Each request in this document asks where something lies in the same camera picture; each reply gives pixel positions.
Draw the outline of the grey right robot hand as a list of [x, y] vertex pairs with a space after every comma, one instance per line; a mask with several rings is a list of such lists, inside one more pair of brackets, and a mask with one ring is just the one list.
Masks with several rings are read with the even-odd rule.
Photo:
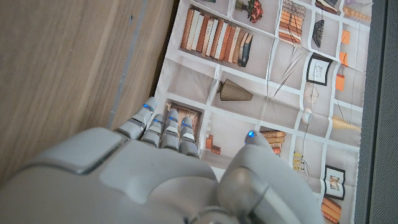
[[115, 130], [91, 128], [1, 186], [2, 223], [322, 223], [310, 187], [252, 130], [221, 178], [190, 118], [149, 98]]

